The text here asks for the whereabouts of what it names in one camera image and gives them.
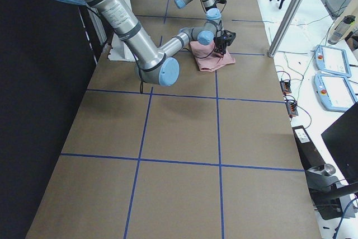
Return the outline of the pink t-shirt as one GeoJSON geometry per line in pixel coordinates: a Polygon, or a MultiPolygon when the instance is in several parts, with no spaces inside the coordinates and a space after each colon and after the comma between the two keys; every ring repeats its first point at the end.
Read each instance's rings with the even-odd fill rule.
{"type": "Polygon", "coordinates": [[[235,64],[235,58],[228,51],[225,55],[217,54],[214,51],[214,41],[209,45],[202,45],[198,41],[192,41],[190,42],[190,48],[199,71],[214,72],[226,65],[235,64]]]}

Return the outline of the far orange circuit board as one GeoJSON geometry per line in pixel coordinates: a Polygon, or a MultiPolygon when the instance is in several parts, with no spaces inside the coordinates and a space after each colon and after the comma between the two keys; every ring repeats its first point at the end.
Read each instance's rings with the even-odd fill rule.
{"type": "Polygon", "coordinates": [[[282,90],[282,94],[284,96],[291,94],[291,81],[290,80],[281,80],[280,87],[282,90]]]}

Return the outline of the orange circuit board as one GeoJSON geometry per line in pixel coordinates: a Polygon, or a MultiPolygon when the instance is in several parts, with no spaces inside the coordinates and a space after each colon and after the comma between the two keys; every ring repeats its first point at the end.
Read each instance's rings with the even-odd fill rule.
{"type": "Polygon", "coordinates": [[[291,94],[291,81],[290,80],[281,80],[280,87],[282,90],[282,94],[284,96],[291,94]]]}
{"type": "Polygon", "coordinates": [[[289,118],[292,119],[293,117],[298,116],[298,111],[297,111],[298,104],[297,104],[297,101],[286,99],[285,100],[285,105],[286,105],[286,109],[287,109],[289,118]]]}

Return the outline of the near orange circuit board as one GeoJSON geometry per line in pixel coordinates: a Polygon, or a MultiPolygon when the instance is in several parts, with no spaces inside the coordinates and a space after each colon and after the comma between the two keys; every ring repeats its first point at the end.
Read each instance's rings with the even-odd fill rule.
{"type": "Polygon", "coordinates": [[[297,111],[298,104],[297,104],[297,101],[286,99],[285,100],[285,105],[286,105],[286,109],[287,109],[289,118],[292,119],[293,117],[298,116],[298,111],[297,111]]]}

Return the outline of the white mounting column with base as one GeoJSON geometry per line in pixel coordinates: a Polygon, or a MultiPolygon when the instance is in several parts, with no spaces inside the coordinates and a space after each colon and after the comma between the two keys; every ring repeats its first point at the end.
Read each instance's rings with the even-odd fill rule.
{"type": "Polygon", "coordinates": [[[138,24],[138,20],[136,18],[120,18],[116,16],[110,16],[107,18],[107,20],[115,32],[113,41],[111,43],[112,49],[110,51],[109,59],[133,62],[134,58],[131,56],[128,46],[120,39],[120,37],[130,32],[138,24]]]}

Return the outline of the far blue teach pendant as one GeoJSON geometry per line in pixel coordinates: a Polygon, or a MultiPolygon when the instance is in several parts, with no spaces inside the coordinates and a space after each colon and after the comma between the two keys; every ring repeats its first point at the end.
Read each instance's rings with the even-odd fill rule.
{"type": "Polygon", "coordinates": [[[318,45],[314,51],[315,64],[320,71],[330,74],[352,76],[346,51],[331,46],[318,45]]]}

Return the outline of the blue teach pendant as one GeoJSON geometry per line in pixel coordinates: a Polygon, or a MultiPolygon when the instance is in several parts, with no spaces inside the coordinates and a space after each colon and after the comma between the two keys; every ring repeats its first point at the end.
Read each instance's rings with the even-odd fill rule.
{"type": "Polygon", "coordinates": [[[357,97],[345,76],[317,73],[314,90],[323,108],[331,112],[346,112],[357,103],[357,97]]]}
{"type": "Polygon", "coordinates": [[[314,51],[315,64],[320,71],[330,74],[352,76],[346,51],[331,46],[318,45],[314,51]]]}

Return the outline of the near blue teach pendant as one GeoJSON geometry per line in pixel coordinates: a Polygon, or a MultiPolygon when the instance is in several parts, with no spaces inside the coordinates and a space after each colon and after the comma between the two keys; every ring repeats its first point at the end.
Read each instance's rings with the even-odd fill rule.
{"type": "Polygon", "coordinates": [[[314,90],[323,108],[331,112],[346,112],[357,103],[357,97],[345,76],[317,73],[314,90]]]}

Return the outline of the black power adapter box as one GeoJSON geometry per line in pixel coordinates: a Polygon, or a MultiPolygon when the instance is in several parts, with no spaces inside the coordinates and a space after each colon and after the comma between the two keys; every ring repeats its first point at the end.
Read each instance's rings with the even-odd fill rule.
{"type": "Polygon", "coordinates": [[[292,129],[303,169],[308,170],[312,167],[325,164],[324,159],[305,128],[302,125],[299,125],[292,127],[292,129]]]}

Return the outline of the black monitor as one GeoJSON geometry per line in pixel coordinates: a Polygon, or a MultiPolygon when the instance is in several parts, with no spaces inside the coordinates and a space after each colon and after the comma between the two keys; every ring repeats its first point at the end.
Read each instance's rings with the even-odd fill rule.
{"type": "Polygon", "coordinates": [[[331,157],[349,183],[357,181],[357,115],[357,104],[354,104],[321,134],[331,157]]]}

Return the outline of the grey monitor stand clamp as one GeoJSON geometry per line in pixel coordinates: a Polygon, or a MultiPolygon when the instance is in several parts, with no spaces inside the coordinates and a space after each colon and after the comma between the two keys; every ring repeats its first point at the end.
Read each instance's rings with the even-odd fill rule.
{"type": "Polygon", "coordinates": [[[334,166],[323,164],[305,171],[311,199],[325,221],[344,217],[354,218],[357,209],[350,202],[357,193],[357,182],[344,185],[334,173],[334,166]]]}

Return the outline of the aluminium frame post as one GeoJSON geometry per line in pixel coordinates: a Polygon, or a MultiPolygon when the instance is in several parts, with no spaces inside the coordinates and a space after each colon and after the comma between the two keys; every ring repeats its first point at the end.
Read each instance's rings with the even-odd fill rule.
{"type": "Polygon", "coordinates": [[[283,20],[275,34],[275,37],[269,47],[269,50],[267,52],[268,56],[270,58],[273,58],[278,51],[278,48],[280,44],[282,43],[286,32],[288,31],[288,28],[294,18],[294,15],[296,14],[302,0],[291,0],[285,15],[283,17],[283,20]]]}

